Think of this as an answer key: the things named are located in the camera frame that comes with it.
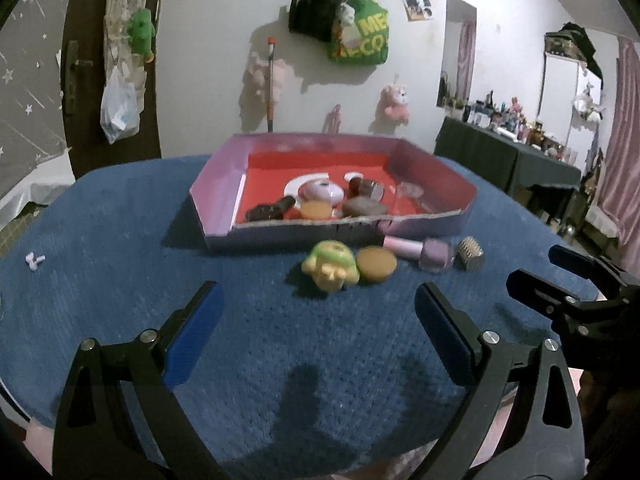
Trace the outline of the silver studded cap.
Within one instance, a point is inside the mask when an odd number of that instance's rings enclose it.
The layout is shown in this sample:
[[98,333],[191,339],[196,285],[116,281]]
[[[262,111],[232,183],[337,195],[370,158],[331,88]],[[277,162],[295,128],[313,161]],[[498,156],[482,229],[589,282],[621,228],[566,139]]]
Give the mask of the silver studded cap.
[[475,272],[484,266],[485,252],[475,237],[462,238],[458,244],[457,253],[465,271]]

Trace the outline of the green plush on door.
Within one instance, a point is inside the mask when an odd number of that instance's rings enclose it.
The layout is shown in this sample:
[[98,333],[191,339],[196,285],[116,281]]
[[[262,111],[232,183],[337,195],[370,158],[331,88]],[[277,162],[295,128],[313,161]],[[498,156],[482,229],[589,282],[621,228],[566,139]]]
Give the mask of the green plush on door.
[[155,58],[153,40],[156,30],[149,9],[143,8],[134,12],[127,25],[127,34],[130,50],[141,56],[143,62],[151,63]]

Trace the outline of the pink plush on wall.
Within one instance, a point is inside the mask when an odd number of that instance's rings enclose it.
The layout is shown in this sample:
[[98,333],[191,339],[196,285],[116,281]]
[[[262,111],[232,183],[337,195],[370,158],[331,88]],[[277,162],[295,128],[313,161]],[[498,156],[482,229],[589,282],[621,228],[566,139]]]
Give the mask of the pink plush on wall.
[[[250,76],[254,95],[265,103],[268,96],[268,60],[253,52],[250,56],[247,73]],[[277,58],[274,61],[274,104],[280,101],[287,74],[288,64],[282,58]]]
[[384,116],[392,122],[408,124],[410,118],[407,88],[401,84],[389,84],[384,89]]

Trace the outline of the tan round puff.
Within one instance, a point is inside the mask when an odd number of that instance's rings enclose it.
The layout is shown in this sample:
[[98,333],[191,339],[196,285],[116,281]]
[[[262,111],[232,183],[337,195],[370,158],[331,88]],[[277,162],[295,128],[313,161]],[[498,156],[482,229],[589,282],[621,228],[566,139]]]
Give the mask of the tan round puff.
[[305,220],[330,220],[333,214],[333,207],[330,203],[322,202],[322,200],[308,200],[308,202],[300,205],[299,213]]
[[396,256],[384,247],[368,246],[356,255],[360,275],[367,282],[384,282],[397,269]]

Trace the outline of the white cabinet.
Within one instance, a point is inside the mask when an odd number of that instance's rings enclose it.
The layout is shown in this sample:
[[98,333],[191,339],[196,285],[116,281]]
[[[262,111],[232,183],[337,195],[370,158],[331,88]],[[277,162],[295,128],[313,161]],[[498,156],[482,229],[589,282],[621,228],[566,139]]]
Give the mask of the white cabinet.
[[585,62],[546,53],[537,118],[544,133],[566,148],[563,158],[578,169],[589,164],[600,122],[602,80]]

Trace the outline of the white plastic bag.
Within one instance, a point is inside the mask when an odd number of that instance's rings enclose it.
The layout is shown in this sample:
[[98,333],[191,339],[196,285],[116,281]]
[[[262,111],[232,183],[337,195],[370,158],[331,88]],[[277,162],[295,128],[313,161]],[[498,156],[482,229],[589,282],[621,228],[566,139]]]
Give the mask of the white plastic bag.
[[108,144],[135,136],[140,129],[140,110],[134,84],[114,67],[103,91],[100,125]]

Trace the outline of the photo poster on wall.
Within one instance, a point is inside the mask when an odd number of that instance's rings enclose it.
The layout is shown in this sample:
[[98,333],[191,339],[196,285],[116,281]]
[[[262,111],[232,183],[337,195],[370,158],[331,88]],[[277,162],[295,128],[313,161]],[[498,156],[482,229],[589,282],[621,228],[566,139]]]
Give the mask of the photo poster on wall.
[[431,0],[402,0],[409,22],[426,21],[433,17]]

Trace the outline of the pink curtain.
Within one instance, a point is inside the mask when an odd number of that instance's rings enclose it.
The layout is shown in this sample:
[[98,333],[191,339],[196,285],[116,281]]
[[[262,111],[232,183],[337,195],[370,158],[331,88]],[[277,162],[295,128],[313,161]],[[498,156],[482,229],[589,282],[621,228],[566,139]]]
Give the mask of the pink curtain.
[[598,207],[618,229],[620,263],[639,271],[639,55],[626,38],[618,40],[617,90]]

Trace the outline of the purple nail polish bottle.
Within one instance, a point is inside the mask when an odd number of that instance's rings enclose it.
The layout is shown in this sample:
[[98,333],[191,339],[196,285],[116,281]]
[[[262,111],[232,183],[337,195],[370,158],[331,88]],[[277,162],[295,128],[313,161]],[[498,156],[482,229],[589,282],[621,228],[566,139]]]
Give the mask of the purple nail polish bottle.
[[454,263],[454,248],[442,240],[426,238],[422,242],[386,236],[383,247],[397,258],[415,262],[428,272],[447,270]]

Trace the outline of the pink plush on wall right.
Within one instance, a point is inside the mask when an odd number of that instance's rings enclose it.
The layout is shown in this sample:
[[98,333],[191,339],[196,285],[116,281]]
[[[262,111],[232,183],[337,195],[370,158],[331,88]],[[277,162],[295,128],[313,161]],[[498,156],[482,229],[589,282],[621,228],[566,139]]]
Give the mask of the pink plush on wall right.
[[384,116],[392,122],[408,124],[410,118],[407,88],[401,84],[389,84],[384,89]]

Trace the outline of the pink plush on wall left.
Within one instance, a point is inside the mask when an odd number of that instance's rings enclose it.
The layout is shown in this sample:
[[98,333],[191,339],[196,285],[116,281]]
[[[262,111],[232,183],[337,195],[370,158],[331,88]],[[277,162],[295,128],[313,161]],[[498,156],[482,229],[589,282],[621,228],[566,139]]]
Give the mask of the pink plush on wall left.
[[[250,56],[247,73],[250,76],[254,95],[265,103],[268,96],[268,60],[253,52]],[[282,58],[277,58],[274,61],[274,104],[280,101],[287,74],[288,64]]]

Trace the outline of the tan round puff back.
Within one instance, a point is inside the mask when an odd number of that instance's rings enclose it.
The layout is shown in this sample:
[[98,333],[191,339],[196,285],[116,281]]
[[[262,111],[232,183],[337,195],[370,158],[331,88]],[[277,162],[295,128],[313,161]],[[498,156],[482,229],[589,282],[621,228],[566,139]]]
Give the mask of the tan round puff back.
[[384,247],[368,246],[356,255],[360,275],[367,282],[384,282],[397,269],[396,256]]

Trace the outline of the white pink earbud case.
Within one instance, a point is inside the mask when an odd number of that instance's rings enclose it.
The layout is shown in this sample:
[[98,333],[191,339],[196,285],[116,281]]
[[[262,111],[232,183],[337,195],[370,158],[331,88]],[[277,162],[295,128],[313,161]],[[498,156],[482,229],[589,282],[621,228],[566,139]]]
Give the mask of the white pink earbud case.
[[332,206],[341,203],[345,197],[345,192],[341,185],[330,179],[309,180],[298,189],[298,194],[306,202],[308,200],[322,200],[322,202],[328,202]]

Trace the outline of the green yellow toy figure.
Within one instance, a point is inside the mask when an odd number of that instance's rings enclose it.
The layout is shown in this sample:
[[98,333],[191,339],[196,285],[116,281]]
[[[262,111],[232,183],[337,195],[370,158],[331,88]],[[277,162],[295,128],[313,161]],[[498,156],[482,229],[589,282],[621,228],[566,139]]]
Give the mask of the green yellow toy figure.
[[324,240],[315,244],[302,262],[302,271],[314,281],[318,289],[328,294],[339,292],[360,281],[354,254],[338,240]]

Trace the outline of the tan round puff front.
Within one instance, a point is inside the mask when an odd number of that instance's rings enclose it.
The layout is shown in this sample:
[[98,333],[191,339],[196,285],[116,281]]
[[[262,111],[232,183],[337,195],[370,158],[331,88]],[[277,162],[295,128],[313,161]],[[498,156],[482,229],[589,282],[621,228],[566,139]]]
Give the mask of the tan round puff front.
[[308,202],[300,205],[299,213],[305,220],[330,220],[333,214],[333,207],[330,203],[322,202],[322,200],[308,200]]

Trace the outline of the purple cardboard tray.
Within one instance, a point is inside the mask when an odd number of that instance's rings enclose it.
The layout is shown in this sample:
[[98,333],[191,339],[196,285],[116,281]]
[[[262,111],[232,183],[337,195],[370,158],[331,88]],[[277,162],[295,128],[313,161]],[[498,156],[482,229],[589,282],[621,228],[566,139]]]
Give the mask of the purple cardboard tray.
[[476,194],[475,185],[406,140],[326,133],[232,136],[190,188],[216,252],[457,234]]

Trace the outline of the black backpack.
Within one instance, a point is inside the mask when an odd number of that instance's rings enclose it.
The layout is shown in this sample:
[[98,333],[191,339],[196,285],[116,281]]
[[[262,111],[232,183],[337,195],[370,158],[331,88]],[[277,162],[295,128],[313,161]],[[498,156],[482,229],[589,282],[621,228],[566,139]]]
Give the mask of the black backpack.
[[341,0],[291,0],[288,30],[327,44]]

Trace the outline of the green tote bag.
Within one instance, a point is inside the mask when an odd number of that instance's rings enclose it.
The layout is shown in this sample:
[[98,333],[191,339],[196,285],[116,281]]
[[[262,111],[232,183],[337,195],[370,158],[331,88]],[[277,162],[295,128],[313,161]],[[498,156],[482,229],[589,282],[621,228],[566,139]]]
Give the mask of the green tote bag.
[[328,58],[336,64],[377,66],[388,58],[388,11],[374,0],[344,0],[336,10]]

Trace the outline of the orange handled stick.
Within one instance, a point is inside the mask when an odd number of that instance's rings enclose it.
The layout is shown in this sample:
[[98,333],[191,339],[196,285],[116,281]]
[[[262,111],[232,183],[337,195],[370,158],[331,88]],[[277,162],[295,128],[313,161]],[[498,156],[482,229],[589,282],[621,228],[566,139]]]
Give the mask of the orange handled stick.
[[268,38],[268,96],[266,99],[266,117],[268,132],[273,132],[274,119],[274,51],[276,50],[276,38]]

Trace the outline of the beige hanging organizer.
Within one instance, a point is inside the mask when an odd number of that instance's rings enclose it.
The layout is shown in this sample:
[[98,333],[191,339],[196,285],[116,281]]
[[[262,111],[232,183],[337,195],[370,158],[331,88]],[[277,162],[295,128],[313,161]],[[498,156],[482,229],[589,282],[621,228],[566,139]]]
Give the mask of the beige hanging organizer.
[[105,78],[118,67],[122,76],[136,88],[140,112],[144,110],[146,71],[142,57],[130,50],[127,25],[134,12],[145,8],[145,3],[146,0],[105,0],[103,21]]

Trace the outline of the blue textured table cloth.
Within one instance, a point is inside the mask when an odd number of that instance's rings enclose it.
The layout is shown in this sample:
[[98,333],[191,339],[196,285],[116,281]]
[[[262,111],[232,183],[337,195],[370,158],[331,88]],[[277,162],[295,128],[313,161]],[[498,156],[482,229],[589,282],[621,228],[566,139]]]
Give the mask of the blue textured table cloth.
[[[214,281],[224,312],[176,397],[230,476],[323,476],[437,439],[463,391],[414,312],[428,274],[403,261],[326,296],[303,252],[211,252],[189,194],[204,164],[93,171],[2,259],[1,378],[16,402],[52,425],[81,341],[130,341]],[[47,257],[35,272],[30,252]]]

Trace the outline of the dark green side table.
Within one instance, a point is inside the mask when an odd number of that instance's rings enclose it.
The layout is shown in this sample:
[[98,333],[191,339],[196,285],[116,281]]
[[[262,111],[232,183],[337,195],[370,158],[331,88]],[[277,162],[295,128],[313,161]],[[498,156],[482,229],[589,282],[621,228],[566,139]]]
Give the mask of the dark green side table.
[[454,160],[517,202],[558,208],[577,191],[580,171],[531,146],[447,117],[434,154]]

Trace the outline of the glitter jar with brown lid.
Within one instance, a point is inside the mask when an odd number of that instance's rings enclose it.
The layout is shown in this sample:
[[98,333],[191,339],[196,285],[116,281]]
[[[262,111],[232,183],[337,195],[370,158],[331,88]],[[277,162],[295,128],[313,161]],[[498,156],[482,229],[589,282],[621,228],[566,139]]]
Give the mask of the glitter jar with brown lid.
[[348,182],[349,193],[352,197],[365,197],[381,203],[384,197],[385,188],[382,183],[365,179],[363,177],[353,177]]

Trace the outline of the dark wooden door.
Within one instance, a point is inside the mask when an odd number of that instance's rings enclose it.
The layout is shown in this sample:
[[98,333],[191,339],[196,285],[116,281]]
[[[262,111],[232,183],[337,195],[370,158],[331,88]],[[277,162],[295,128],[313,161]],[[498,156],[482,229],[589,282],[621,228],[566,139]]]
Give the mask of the dark wooden door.
[[61,47],[62,117],[70,166],[75,178],[102,167],[160,157],[156,114],[156,63],[143,66],[144,110],[139,132],[111,143],[101,125],[107,66],[107,0],[70,0]]

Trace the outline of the clear glass cup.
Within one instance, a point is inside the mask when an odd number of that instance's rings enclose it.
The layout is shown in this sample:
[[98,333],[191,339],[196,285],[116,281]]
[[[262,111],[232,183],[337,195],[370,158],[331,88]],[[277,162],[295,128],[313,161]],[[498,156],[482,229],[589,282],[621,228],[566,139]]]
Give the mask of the clear glass cup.
[[427,211],[423,201],[424,189],[413,182],[400,182],[395,188],[394,211],[413,208],[418,214]]

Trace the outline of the small white clip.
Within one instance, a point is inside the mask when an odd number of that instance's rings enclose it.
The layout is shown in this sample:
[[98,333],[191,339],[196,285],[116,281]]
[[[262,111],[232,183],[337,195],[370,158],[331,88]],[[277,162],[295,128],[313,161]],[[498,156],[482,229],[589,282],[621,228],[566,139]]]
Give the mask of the small white clip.
[[34,252],[30,252],[25,256],[25,262],[29,267],[29,270],[35,272],[38,270],[41,263],[44,263],[47,260],[45,255],[37,256]]

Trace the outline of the small pink wall hook toy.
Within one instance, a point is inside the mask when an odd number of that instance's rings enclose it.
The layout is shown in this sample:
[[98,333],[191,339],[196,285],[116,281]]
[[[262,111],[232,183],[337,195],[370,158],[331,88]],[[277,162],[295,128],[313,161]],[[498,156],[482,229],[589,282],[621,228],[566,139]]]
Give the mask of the small pink wall hook toy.
[[339,134],[341,131],[341,124],[341,105],[336,104],[329,112],[329,114],[326,115],[326,120],[324,121],[322,132],[326,134]]

